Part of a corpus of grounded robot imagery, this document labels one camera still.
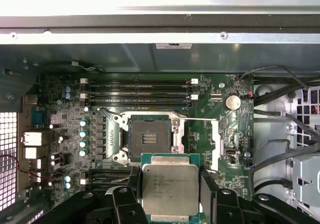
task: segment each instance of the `cable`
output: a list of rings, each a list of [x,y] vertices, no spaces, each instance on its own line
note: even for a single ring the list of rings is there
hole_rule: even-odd
[[[258,170],[260,170],[266,166],[275,164],[279,161],[286,160],[286,159],[293,158],[293,157],[297,157],[297,156],[301,156],[301,155],[311,154],[311,153],[314,153],[317,151],[320,151],[320,143],[319,142],[314,145],[311,145],[311,146],[302,147],[299,149],[292,150],[290,152],[275,155],[275,156],[261,162],[260,164],[256,165],[254,168],[248,170],[249,189],[250,189],[251,195],[252,196],[255,195],[254,178],[253,178],[255,172],[257,172]]]
[[[249,90],[242,82],[243,78],[247,75],[250,75],[252,73],[255,73],[255,72],[258,72],[258,71],[261,71],[261,70],[267,70],[267,69],[274,69],[274,68],[280,68],[280,69],[283,69],[285,71],[288,72],[288,74],[290,74],[292,76],[292,78],[294,80],[296,80],[300,85],[302,85],[306,90],[309,89],[309,87],[300,79],[298,78],[294,73],[292,73],[286,66],[283,66],[283,65],[271,65],[271,66],[265,66],[265,67],[261,67],[261,68],[257,68],[257,69],[254,69],[254,70],[250,70],[248,72],[245,72],[243,75],[240,76],[239,78],[239,85],[245,89],[245,91],[253,96],[253,93],[251,90]]]
[[[102,108],[100,108],[100,109],[105,110],[105,111],[107,111],[108,113],[110,113],[110,114],[112,114],[112,115],[117,115],[117,116],[122,117],[122,115],[121,115],[121,114],[116,113],[116,112],[113,112],[113,111],[111,111],[111,110],[108,110],[108,109],[107,109],[107,108],[105,108],[105,107],[102,107]]]
[[[268,186],[268,185],[282,185],[284,188],[288,188],[292,190],[292,181],[288,179],[280,179],[280,180],[267,180],[265,182],[262,182],[261,184],[257,185],[254,189],[255,192],[258,190]]]
[[[307,85],[312,87],[312,86],[319,86],[320,85],[320,81],[309,81],[307,82]],[[283,95],[286,95],[288,93],[294,92],[296,90],[301,89],[301,86],[297,83],[295,84],[290,84],[287,86],[284,86],[280,89],[277,89],[275,91],[272,91],[270,93],[267,93],[265,95],[256,97],[254,100],[254,106],[259,106],[265,103],[268,103],[272,100],[275,100],[277,98],[280,98]]]
[[[254,110],[255,114],[259,115],[267,115],[267,116],[274,116],[274,117],[280,117],[281,113],[277,111],[263,111],[263,110]],[[301,121],[299,121],[297,118],[293,117],[290,114],[285,114],[286,118],[292,120],[294,123],[297,124],[305,133],[309,134],[311,137],[314,138],[316,141],[320,141],[320,134],[312,130],[309,126],[303,124]]]
[[[18,161],[18,158],[16,158],[16,157],[13,156],[13,155],[0,155],[0,158],[6,157],[6,156],[7,156],[7,157],[10,157],[10,158],[12,158],[12,159],[14,159],[14,160],[16,161],[16,170],[17,170],[17,171],[20,171],[20,172],[22,172],[22,173],[29,174],[29,175],[32,175],[32,176],[34,176],[34,177],[38,177],[38,178],[41,178],[41,179],[45,179],[45,180],[49,179],[48,177],[38,176],[37,174],[35,174],[35,173],[33,173],[33,172],[25,171],[25,170],[21,169],[21,168],[20,168],[19,161]]]
[[[262,143],[262,144],[258,147],[258,149],[257,149],[256,152],[255,152],[253,161],[256,160],[256,157],[259,155],[259,153],[261,153],[261,150],[262,150],[263,148],[265,148],[265,147],[266,147],[267,145],[269,145],[270,143],[274,143],[274,142],[276,142],[276,143],[286,143],[286,144],[287,144],[287,145],[286,145],[286,146],[287,146],[287,147],[286,147],[286,150],[287,150],[287,152],[290,151],[290,141],[289,141],[288,139],[267,140],[266,142]]]
[[[310,81],[320,81],[320,76],[309,76],[309,77],[301,77],[301,81],[304,83]],[[297,82],[293,80],[291,77],[266,77],[266,76],[255,76],[253,79],[253,83],[255,85],[270,85],[270,84],[296,84]]]

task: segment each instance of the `screw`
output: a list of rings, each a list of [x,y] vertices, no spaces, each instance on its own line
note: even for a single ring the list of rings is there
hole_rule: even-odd
[[[260,195],[259,199],[267,201],[267,200],[269,200],[269,197],[267,197],[266,195]]]
[[[14,40],[18,38],[15,32],[12,32],[10,35],[11,35],[11,38],[13,38]]]
[[[222,32],[220,34],[220,37],[223,39],[223,40],[226,40],[228,38],[228,34],[226,32]]]
[[[14,100],[14,98],[15,98],[15,97],[14,97],[15,95],[14,95],[14,94],[11,94],[11,93],[7,94],[6,96],[7,96],[7,97],[6,97],[7,100]]]
[[[83,195],[83,199],[87,199],[87,198],[93,197],[93,195],[94,195],[93,193],[88,192],[88,193]]]
[[[222,193],[225,194],[225,195],[230,195],[230,194],[231,194],[231,191],[228,190],[228,189],[223,189],[223,190],[222,190]]]

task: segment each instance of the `ventilation grille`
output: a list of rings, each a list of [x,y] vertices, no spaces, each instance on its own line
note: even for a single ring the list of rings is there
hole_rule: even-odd
[[[0,113],[0,155],[17,156],[17,113]],[[12,205],[16,196],[16,162],[0,158],[0,211]]]
[[[297,119],[315,131],[320,132],[320,90],[313,87],[309,91],[302,90],[302,98],[297,100]],[[297,146],[308,146],[310,135],[297,127]]]

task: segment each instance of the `green circuit board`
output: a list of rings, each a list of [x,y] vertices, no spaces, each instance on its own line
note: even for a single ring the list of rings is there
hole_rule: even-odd
[[[91,93],[87,97],[91,102],[85,103],[89,111],[84,111],[84,102],[80,98],[81,93],[88,92],[88,89],[81,88],[80,79],[86,78],[88,85],[93,86]],[[146,96],[136,96],[135,100],[126,100],[125,94],[121,90],[113,90],[114,95],[122,94],[122,99],[113,100],[113,96],[98,98],[95,86],[103,81],[123,82],[125,86],[132,88],[139,81],[152,87],[152,82],[165,83],[166,81],[187,81],[198,79],[198,83],[188,89],[189,94],[197,95],[194,101],[178,101],[179,104],[173,104],[172,100],[150,101]],[[52,144],[51,151],[71,154],[71,163],[62,168],[63,174],[71,177],[71,188],[66,190],[61,177],[61,181],[55,184],[55,194],[52,198],[55,204],[80,190],[90,189],[88,179],[86,185],[80,184],[80,179],[84,175],[91,175],[100,170],[101,173],[114,174],[116,181],[106,180],[112,185],[123,184],[128,176],[129,166],[123,166],[114,160],[114,155],[120,151],[122,136],[121,128],[113,120],[114,115],[105,109],[112,110],[116,113],[125,111],[173,111],[186,116],[189,119],[185,121],[184,137],[182,143],[185,153],[200,154],[200,163],[208,169],[219,187],[226,187],[235,190],[245,199],[250,199],[248,191],[247,170],[250,169],[253,155],[253,100],[242,98],[241,106],[237,110],[226,108],[226,98],[231,95],[240,97],[246,96],[244,89],[238,84],[238,75],[231,74],[98,74],[98,75],[43,75],[40,81],[40,95],[38,106],[47,110],[49,123],[58,124],[60,128],[55,131],[55,140]],[[147,84],[137,85],[139,88],[146,88]],[[244,81],[249,89],[253,89],[253,79],[247,78]],[[174,93],[175,87],[169,87],[168,93]],[[103,129],[100,130],[101,124],[97,120],[104,118]],[[136,120],[166,121],[166,116],[136,116]],[[218,173],[211,170],[212,150],[215,144],[212,142],[212,125],[209,119],[219,121],[219,133],[225,149],[233,149],[231,155],[223,155],[218,164]],[[79,122],[86,120],[87,125],[80,127]],[[103,158],[98,158],[97,153],[97,132],[103,132],[104,149]],[[80,137],[80,131],[86,131],[86,137]],[[68,141],[58,144],[57,140],[61,133],[69,136]],[[82,140],[87,141],[85,148],[79,146]],[[79,152],[85,149],[85,156],[79,155]]]

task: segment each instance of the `white label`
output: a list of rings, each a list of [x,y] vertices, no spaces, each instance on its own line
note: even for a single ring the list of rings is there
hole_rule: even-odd
[[[161,49],[185,49],[189,50],[192,47],[192,44],[178,44],[178,43],[171,43],[171,44],[156,44],[155,45],[158,50]]]

